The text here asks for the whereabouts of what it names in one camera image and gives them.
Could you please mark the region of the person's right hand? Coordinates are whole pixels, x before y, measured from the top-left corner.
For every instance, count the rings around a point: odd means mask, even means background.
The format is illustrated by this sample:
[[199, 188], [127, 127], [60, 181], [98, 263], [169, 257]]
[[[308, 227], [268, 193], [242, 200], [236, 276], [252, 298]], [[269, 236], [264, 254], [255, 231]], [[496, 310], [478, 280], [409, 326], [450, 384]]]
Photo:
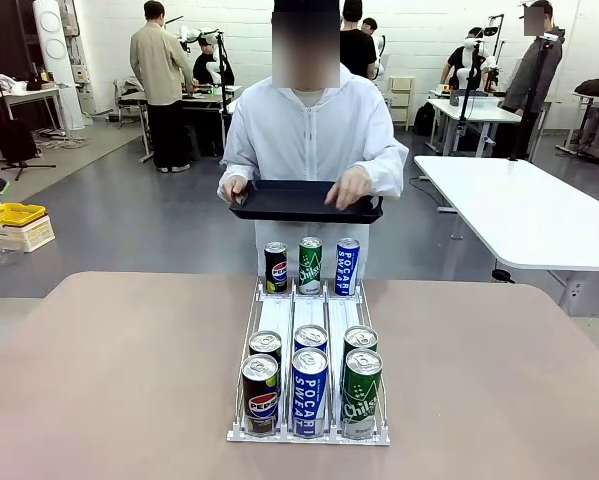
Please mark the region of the person's right hand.
[[223, 180], [218, 189], [219, 196], [227, 203], [241, 204], [247, 192], [248, 180], [240, 175], [233, 175]]

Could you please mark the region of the person's left hand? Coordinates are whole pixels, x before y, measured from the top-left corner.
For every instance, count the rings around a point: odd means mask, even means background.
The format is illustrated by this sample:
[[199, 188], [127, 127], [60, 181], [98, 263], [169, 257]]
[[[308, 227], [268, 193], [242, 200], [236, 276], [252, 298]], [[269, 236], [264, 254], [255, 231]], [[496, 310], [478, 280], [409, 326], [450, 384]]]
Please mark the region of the person's left hand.
[[353, 166], [328, 191], [325, 204], [343, 211], [369, 195], [371, 188], [372, 180], [367, 170], [362, 166]]

